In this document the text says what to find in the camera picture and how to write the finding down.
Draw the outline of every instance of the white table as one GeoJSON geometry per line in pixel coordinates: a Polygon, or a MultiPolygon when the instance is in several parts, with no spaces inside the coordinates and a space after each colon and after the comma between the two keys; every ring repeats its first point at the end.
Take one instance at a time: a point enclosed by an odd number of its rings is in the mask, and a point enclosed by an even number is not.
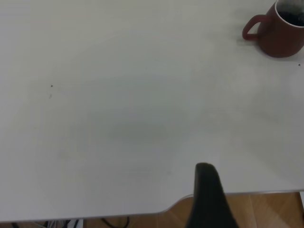
{"type": "Polygon", "coordinates": [[[198,162],[226,193],[304,189],[303,52],[241,39],[272,4],[0,1],[0,221],[160,212],[198,162]]]}

